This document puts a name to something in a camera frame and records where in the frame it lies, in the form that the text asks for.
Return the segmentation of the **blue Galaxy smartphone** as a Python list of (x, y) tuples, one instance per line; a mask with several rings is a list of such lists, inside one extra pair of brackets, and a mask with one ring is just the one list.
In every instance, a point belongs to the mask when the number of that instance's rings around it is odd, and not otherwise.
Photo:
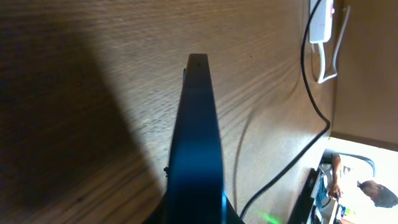
[(190, 54), (170, 148), (167, 223), (224, 223), (223, 159), (207, 54)]

